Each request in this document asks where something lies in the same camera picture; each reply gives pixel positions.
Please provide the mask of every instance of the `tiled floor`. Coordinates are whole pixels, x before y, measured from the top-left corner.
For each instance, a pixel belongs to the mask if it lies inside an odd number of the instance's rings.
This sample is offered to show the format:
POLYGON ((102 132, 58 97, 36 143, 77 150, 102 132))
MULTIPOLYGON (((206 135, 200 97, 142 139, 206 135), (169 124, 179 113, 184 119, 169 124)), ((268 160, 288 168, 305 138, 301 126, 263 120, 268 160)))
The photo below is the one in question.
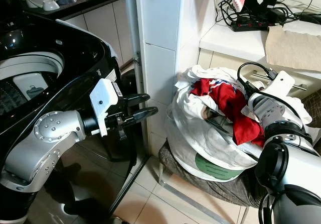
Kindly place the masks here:
MULTIPOLYGON (((115 215, 130 224, 218 224, 194 206, 183 201, 157 182, 158 159, 151 157, 119 204, 115 215)), ((244 207, 210 196, 176 175, 167 184, 230 223, 239 224, 244 207)), ((245 224, 258 224, 257 209, 251 208, 245 224)))

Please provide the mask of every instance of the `white cabinet door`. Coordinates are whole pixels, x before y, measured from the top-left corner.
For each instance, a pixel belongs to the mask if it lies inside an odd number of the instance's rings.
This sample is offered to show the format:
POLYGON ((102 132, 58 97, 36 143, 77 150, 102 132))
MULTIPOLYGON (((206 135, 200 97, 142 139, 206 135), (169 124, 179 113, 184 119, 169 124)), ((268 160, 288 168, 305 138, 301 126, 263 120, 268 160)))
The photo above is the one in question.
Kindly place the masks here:
POLYGON ((123 64, 112 4, 84 14, 88 31, 108 42, 118 55, 118 65, 123 64))
POLYGON ((130 30, 126 12, 126 0, 118 0, 112 3, 114 7, 122 61, 128 62, 133 58, 130 30))
POLYGON ((73 18, 70 18, 70 19, 66 20, 66 22, 88 31, 83 14, 73 17, 73 18))

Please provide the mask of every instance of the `red cloth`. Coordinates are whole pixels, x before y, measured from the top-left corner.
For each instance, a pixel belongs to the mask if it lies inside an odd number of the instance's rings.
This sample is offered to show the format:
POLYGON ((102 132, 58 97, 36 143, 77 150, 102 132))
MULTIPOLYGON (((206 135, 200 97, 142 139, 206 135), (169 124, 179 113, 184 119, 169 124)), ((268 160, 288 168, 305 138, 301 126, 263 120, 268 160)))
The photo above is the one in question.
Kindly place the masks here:
POLYGON ((243 93, 233 85, 203 78, 194 84, 192 94, 197 96, 209 95, 225 116, 233 122, 233 140, 237 145, 251 141, 261 147, 264 146, 264 132, 260 124, 243 115, 242 108, 246 105, 243 93))

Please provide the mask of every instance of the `label sticker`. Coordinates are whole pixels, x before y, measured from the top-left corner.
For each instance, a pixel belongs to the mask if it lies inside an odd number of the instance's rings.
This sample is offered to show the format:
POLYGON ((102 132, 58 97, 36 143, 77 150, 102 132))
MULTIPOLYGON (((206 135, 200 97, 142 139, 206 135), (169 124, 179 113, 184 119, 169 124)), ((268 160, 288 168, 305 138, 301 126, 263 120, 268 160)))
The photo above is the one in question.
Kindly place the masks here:
POLYGON ((115 83, 115 82, 112 82, 112 85, 114 86, 117 95, 118 95, 119 97, 122 97, 122 93, 121 93, 121 91, 120 91, 120 89, 119 89, 119 87, 118 87, 118 84, 115 83))
POLYGON ((113 70, 109 73, 109 75, 108 75, 107 77, 105 77, 105 79, 108 79, 108 80, 110 80, 111 82, 116 81, 117 76, 116 76, 115 69, 113 69, 113 70))

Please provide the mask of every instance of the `metal handle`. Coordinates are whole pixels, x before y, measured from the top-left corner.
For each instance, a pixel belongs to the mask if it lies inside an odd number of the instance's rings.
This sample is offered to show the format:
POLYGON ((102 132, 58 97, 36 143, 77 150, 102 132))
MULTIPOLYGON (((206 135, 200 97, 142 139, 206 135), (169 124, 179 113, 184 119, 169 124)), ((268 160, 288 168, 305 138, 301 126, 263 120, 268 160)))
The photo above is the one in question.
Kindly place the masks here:
MULTIPOLYGON (((252 76, 256 76, 256 77, 260 77, 260 78, 264 78, 264 79, 270 80, 267 76, 258 74, 256 70, 253 71, 252 76)), ((293 87, 295 87, 297 89, 301 89, 303 91, 306 91, 306 89, 307 89, 307 86, 305 84, 293 85, 293 87)))

